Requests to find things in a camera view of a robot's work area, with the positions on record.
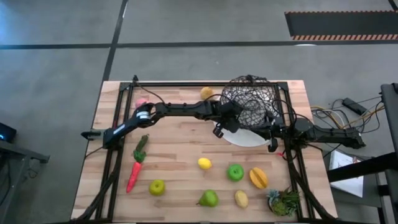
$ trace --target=plastic vegetable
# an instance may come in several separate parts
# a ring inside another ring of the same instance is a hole
[[[149,139],[149,135],[148,134],[143,135],[141,137],[141,140],[138,142],[138,144],[136,146],[136,149],[132,153],[132,155],[134,156],[136,162],[132,166],[130,179],[129,179],[129,182],[127,183],[127,189],[126,189],[127,193],[129,193],[132,190],[132,188],[134,187],[134,184],[136,184],[138,173],[139,173],[139,171],[141,170],[141,167],[142,167],[142,162],[144,162],[144,159],[145,159],[145,157],[147,155],[143,151],[143,148],[147,144],[148,139]]]
[[[299,203],[299,192],[289,190],[289,188],[284,191],[270,190],[268,194],[269,208],[279,216],[292,216],[299,207]]]

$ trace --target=black mat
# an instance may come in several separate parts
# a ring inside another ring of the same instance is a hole
[[[396,40],[398,11],[285,12],[294,40]]]

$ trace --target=wooden table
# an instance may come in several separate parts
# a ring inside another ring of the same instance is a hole
[[[287,81],[292,106],[296,112],[312,118],[310,105],[302,80]],[[104,82],[93,128],[111,127],[120,82]],[[166,102],[196,103],[200,101],[201,87],[148,87]],[[221,93],[222,88],[214,88]],[[151,102],[159,100],[140,88],[135,88],[132,102],[146,98]],[[123,161],[118,185],[118,196],[114,211],[114,222],[273,222],[293,221],[295,217],[278,217],[267,206],[266,195],[269,189],[284,190],[290,186],[287,163],[276,153],[269,153],[266,146],[239,147],[224,139],[218,139],[211,132],[212,121],[200,121],[190,117],[166,117],[155,126],[137,129],[126,136]],[[132,192],[126,193],[127,181],[135,162],[131,156],[143,134],[150,134],[145,148],[147,157]],[[92,141],[87,153],[100,147],[102,141]],[[279,141],[277,152],[284,150]],[[78,192],[73,207],[72,218],[78,217],[94,199],[101,185],[106,151],[100,150],[84,163]],[[209,158],[213,167],[203,171],[197,160]],[[336,208],[326,176],[325,165],[319,150],[308,147],[303,150],[308,181],[312,192],[326,210],[337,217]],[[227,179],[226,169],[238,163],[244,167],[245,176],[240,182]],[[265,190],[257,189],[249,180],[248,172],[253,167],[264,170],[269,179]],[[165,180],[166,193],[160,197],[152,196],[149,184],[154,179]],[[206,189],[217,192],[220,203],[216,208],[196,206]],[[247,209],[235,205],[234,193],[244,190],[249,197]],[[106,197],[104,213],[107,211],[109,197]],[[307,208],[302,200],[302,208]]]

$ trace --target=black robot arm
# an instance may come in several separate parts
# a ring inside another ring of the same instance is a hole
[[[204,121],[215,121],[218,124],[213,133],[221,138],[222,129],[227,129],[232,133],[239,129],[237,117],[241,112],[242,108],[234,101],[223,105],[219,101],[199,101],[195,104],[146,103],[138,107],[125,123],[104,132],[103,147],[108,149],[136,128],[155,125],[160,118],[165,116],[192,116]],[[276,138],[289,138],[301,147],[305,147],[306,142],[340,143],[354,149],[365,146],[361,134],[354,128],[321,128],[305,118],[297,118],[293,125],[287,128],[281,117],[273,117],[270,113],[266,113],[262,125],[252,128],[251,131],[270,140],[271,143],[268,146],[270,152],[274,152],[278,147]]]
[[[164,103],[146,103],[138,107],[131,118],[120,124],[116,128],[108,128],[104,132],[103,147],[109,149],[125,135],[136,128],[147,128],[155,125],[160,118],[165,116],[192,116],[204,121],[212,120],[218,124],[213,133],[221,138],[221,130],[227,129],[235,133],[239,129],[239,122],[236,119],[240,114],[241,108],[233,102],[221,105],[219,101],[199,101],[195,104],[164,104]]]

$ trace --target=cucumber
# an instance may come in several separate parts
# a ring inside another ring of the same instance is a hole
[[[145,134],[141,137],[141,140],[138,142],[136,146],[136,151],[141,152],[144,146],[147,144],[147,141],[149,139],[149,134]]]

